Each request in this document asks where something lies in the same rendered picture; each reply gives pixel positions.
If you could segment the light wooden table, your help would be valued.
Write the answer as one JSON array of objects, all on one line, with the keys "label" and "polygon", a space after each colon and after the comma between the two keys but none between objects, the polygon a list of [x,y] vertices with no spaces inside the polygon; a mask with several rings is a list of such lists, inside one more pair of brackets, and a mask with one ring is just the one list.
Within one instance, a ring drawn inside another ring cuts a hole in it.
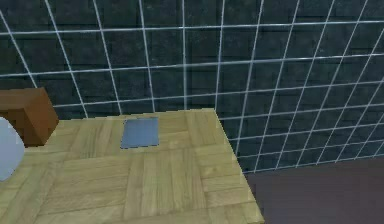
[{"label": "light wooden table", "polygon": [[0,182],[0,224],[264,224],[212,109],[156,113],[155,146],[124,117],[62,120]]}]

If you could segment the flat blue-grey square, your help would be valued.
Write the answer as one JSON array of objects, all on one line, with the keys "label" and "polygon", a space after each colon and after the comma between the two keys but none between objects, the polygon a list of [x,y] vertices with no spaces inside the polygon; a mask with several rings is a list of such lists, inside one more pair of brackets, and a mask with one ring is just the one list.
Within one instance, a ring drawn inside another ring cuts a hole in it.
[{"label": "flat blue-grey square", "polygon": [[157,146],[159,123],[156,117],[127,119],[124,121],[120,147],[132,149]]}]

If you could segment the pale grey round object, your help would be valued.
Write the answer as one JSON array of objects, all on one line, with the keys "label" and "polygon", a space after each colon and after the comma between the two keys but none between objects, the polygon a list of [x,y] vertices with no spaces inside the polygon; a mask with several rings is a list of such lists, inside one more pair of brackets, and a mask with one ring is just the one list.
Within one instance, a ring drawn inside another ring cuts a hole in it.
[{"label": "pale grey round object", "polygon": [[16,129],[0,117],[0,181],[11,177],[21,163],[25,146]]}]

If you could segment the brown wooden box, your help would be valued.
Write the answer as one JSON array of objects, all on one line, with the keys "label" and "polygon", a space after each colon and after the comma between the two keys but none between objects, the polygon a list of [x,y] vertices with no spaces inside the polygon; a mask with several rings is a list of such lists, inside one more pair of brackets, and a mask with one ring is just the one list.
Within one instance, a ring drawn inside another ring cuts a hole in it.
[{"label": "brown wooden box", "polygon": [[0,90],[0,117],[10,122],[26,147],[43,146],[59,123],[43,87]]}]

